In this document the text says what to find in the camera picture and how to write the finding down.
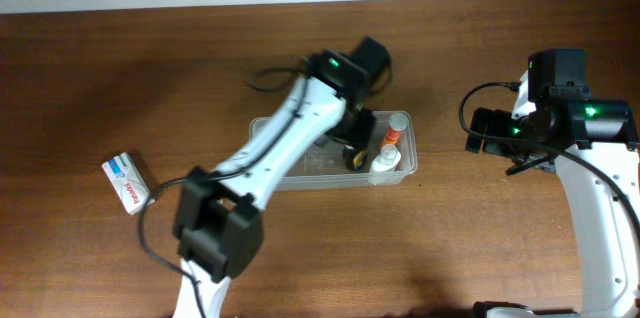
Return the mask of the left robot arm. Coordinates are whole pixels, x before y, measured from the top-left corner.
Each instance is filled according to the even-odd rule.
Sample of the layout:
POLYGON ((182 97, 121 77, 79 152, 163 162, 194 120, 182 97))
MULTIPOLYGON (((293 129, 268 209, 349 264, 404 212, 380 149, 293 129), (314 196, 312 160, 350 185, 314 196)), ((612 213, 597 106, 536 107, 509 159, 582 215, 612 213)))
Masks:
POLYGON ((370 37, 347 55, 312 55, 257 135, 213 171, 188 173, 173 224, 186 270, 175 316, 219 316, 232 279, 263 243, 271 195, 310 146, 326 138, 354 151, 368 147, 376 119, 363 103, 390 65, 388 50, 370 37))

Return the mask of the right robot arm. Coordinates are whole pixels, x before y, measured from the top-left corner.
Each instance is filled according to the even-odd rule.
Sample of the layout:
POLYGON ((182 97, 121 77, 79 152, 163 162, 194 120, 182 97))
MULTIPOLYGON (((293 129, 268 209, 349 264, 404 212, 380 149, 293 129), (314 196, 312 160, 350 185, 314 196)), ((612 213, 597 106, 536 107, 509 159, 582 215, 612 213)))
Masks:
POLYGON ((511 111, 461 118, 467 151, 511 160, 507 174, 558 176, 580 259, 580 317, 639 314, 639 134, 630 105, 595 99, 579 49, 533 53, 511 111))

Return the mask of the dark brown syrup bottle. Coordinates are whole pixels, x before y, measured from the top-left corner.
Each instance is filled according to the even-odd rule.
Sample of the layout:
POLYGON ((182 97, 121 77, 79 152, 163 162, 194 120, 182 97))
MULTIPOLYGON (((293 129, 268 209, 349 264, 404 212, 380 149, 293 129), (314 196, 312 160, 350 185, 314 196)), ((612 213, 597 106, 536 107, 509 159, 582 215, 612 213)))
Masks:
POLYGON ((342 159, 345 167, 349 171, 362 170, 368 161, 368 151, 366 149, 345 146, 342 150, 342 159))

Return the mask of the white sanitizer bottle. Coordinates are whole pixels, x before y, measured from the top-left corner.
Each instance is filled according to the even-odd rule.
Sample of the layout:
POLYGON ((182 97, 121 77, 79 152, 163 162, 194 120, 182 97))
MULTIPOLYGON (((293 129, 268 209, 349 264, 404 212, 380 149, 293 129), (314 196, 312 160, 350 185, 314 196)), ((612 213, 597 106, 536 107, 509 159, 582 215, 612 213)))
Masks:
POLYGON ((392 172, 401 160, 401 153, 396 146, 386 145, 381 148, 379 155, 372 161, 371 173, 392 172))

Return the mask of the white Panadol box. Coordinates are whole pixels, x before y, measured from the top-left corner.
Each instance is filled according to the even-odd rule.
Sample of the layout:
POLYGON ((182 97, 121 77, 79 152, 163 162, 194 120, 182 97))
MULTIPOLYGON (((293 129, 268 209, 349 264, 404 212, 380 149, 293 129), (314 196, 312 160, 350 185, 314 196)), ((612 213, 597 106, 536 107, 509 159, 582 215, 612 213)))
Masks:
POLYGON ((104 162, 102 169, 126 212, 130 215, 140 212, 150 190, 131 156, 126 152, 118 154, 104 162))

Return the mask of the orange tube white cap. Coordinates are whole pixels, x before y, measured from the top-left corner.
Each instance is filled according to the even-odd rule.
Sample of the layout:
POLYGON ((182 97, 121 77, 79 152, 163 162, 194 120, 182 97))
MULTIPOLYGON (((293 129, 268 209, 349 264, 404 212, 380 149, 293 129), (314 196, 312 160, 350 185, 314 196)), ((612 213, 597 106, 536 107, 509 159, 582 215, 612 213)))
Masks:
POLYGON ((389 117, 388 127, 380 147, 386 145, 396 146, 405 129, 408 127, 409 121, 404 113, 396 112, 389 117))

